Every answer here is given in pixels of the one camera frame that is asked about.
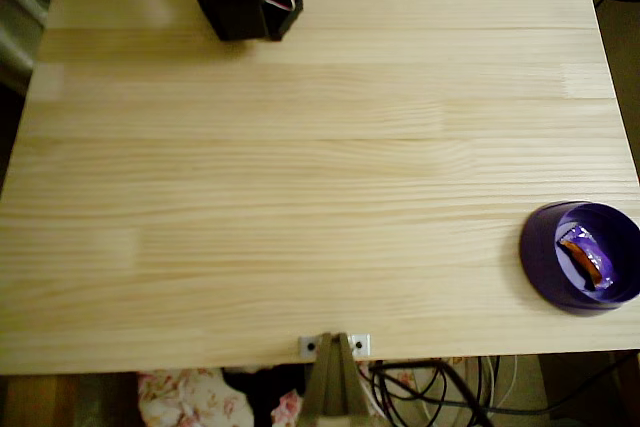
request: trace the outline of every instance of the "wood grain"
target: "wood grain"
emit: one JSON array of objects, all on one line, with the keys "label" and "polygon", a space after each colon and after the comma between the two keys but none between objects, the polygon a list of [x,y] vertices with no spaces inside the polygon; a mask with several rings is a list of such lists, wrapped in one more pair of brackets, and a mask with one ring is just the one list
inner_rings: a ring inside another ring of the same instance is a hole
[{"label": "wood grain", "polygon": [[70,375],[9,377],[4,427],[71,427],[76,382]]},{"label": "wood grain", "polygon": [[518,260],[529,213],[640,188],[591,0],[53,0],[0,202],[0,372],[637,348]]}]

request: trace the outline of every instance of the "candy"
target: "candy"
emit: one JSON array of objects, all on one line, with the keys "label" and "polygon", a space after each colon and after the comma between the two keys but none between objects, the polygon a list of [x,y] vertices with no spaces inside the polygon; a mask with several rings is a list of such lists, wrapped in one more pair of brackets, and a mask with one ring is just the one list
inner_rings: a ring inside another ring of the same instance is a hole
[{"label": "candy", "polygon": [[584,227],[574,226],[560,238],[558,244],[588,274],[592,290],[604,290],[616,280],[611,260]]}]

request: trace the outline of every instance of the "floral fabric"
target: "floral fabric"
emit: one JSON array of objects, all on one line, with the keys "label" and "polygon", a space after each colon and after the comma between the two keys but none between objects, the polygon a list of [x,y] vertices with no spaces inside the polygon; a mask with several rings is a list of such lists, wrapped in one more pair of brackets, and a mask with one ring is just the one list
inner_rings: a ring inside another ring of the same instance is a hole
[{"label": "floral fabric", "polygon": [[[364,377],[368,362],[358,362]],[[408,369],[389,372],[405,385],[416,387]],[[363,387],[368,389],[363,378]],[[138,374],[140,413],[148,427],[253,427],[251,407],[242,392],[229,387],[220,369],[155,370]],[[380,417],[367,396],[369,412]],[[271,411],[274,427],[295,427],[303,399],[295,390],[280,398]]]}]

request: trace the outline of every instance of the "wooden board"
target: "wooden board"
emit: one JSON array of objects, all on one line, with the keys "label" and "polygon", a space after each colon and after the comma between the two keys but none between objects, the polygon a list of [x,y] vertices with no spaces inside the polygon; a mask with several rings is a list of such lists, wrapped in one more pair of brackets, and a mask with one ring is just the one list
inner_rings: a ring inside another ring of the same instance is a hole
[{"label": "wooden board", "polygon": [[537,207],[640,188],[591,0],[304,0],[220,43],[196,0],[53,0],[0,203],[0,372],[640,346],[548,305]]}]

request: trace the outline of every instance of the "purple bowl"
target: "purple bowl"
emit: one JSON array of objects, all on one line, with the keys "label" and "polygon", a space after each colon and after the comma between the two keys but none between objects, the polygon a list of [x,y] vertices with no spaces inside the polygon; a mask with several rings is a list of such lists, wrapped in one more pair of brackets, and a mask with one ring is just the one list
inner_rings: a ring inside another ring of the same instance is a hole
[{"label": "purple bowl", "polygon": [[[580,224],[611,259],[618,280],[590,290],[557,241]],[[522,229],[520,259],[533,286],[549,302],[579,315],[617,309],[640,293],[640,230],[619,210],[591,202],[560,202],[536,210]]]}]

